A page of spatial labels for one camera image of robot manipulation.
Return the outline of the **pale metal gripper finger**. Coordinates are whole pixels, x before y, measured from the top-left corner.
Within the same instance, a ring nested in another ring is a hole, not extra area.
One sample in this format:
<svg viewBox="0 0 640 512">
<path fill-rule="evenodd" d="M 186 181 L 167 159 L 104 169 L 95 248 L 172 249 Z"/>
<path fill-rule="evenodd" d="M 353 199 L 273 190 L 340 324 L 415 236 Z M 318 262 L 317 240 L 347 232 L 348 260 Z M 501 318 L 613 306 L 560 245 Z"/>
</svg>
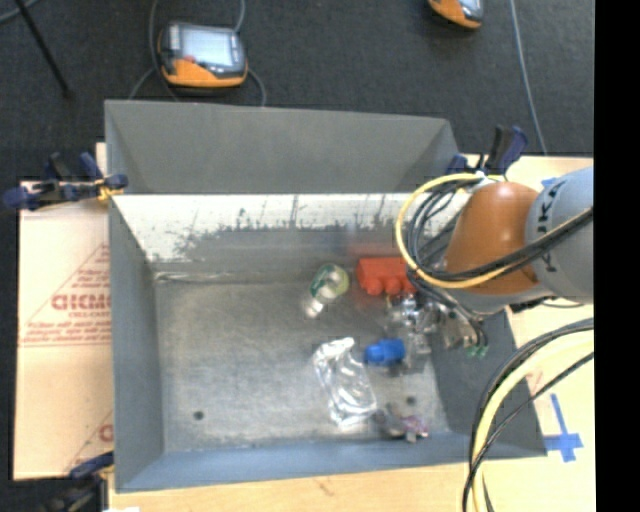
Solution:
<svg viewBox="0 0 640 512">
<path fill-rule="evenodd" d="M 403 366 L 406 373 L 422 373 L 430 360 L 431 345 L 425 333 L 411 332 L 405 340 Z"/>
<path fill-rule="evenodd" d="M 385 305 L 384 329 L 389 334 L 412 332 L 418 316 L 419 308 L 414 297 L 389 297 Z"/>
</svg>

